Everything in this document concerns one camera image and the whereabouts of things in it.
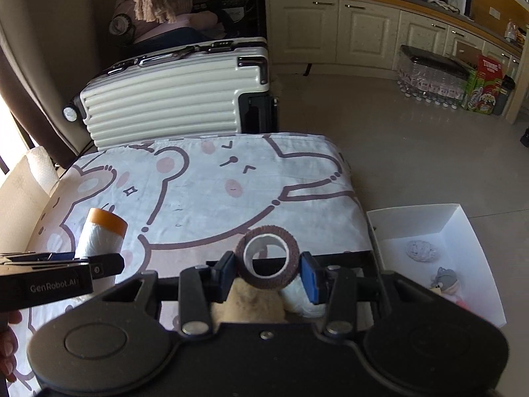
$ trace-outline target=human hand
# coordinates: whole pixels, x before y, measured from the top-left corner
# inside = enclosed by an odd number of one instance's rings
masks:
[[[10,312],[7,322],[10,324],[22,322],[22,314],[19,311]],[[0,333],[0,370],[2,370],[2,373],[9,382],[15,382],[17,380],[14,371],[17,367],[15,353],[18,348],[19,342],[11,328]]]

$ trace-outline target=white suitcase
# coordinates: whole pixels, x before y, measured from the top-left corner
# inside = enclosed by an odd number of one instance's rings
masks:
[[[73,104],[105,150],[175,136],[276,131],[268,90],[266,40],[240,38],[121,61]]]

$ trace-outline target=cabinet door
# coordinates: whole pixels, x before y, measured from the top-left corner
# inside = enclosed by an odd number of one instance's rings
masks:
[[[269,0],[269,11],[273,62],[335,62],[338,0]]]
[[[483,49],[485,40],[478,36],[474,36],[474,34],[467,33],[462,29],[449,26],[446,44],[444,46],[444,55],[447,57],[454,57],[459,43],[464,43],[481,50]]]
[[[448,28],[446,23],[401,10],[393,70],[397,70],[401,45],[418,47],[425,51],[442,54]]]
[[[391,69],[399,9],[340,0],[336,62]]]
[[[502,73],[507,73],[507,68],[509,67],[509,61],[511,60],[510,54],[505,52],[500,47],[493,45],[490,42],[485,42],[483,45],[483,55],[485,57],[491,57],[494,58],[496,61],[501,63],[502,65]]]

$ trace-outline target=bedsheet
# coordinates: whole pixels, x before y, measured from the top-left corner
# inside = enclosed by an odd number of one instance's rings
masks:
[[[160,277],[234,250],[248,230],[279,225],[312,254],[371,249],[366,220],[339,150],[322,136],[279,133],[142,142],[83,156],[65,173],[28,250],[73,251],[91,207],[125,219],[120,282],[140,270]],[[280,255],[269,249],[261,258]],[[12,397],[38,383],[26,345],[44,323],[78,299],[23,312]],[[173,329],[177,303],[164,303],[161,324]]]

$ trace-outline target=orange cap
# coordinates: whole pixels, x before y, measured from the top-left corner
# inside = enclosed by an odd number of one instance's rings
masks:
[[[127,232],[127,227],[129,226],[119,216],[103,209],[97,209],[96,207],[92,207],[90,209],[86,221],[100,225],[101,227],[112,231],[123,238],[125,238],[125,233]]]

